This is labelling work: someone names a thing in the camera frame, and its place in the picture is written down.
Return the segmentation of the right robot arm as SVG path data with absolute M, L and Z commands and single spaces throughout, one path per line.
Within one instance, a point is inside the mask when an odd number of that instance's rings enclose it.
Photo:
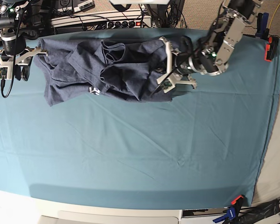
M 0 80 L 28 81 L 32 59 L 47 55 L 41 47 L 30 48 L 26 40 L 39 37 L 41 28 L 33 26 L 30 0 L 0 3 Z

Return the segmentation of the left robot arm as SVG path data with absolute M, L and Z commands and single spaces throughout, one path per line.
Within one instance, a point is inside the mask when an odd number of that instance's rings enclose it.
M 169 40 L 160 37 L 167 61 L 166 73 L 157 79 L 156 89 L 167 93 L 178 84 L 196 88 L 193 73 L 217 76 L 226 72 L 235 45 L 242 39 L 246 25 L 256 18 L 262 4 L 261 0 L 230 0 L 228 4 L 223 1 L 217 18 L 207 35 L 198 39 L 196 47 L 189 37 L 181 37 L 184 51 L 174 49 Z

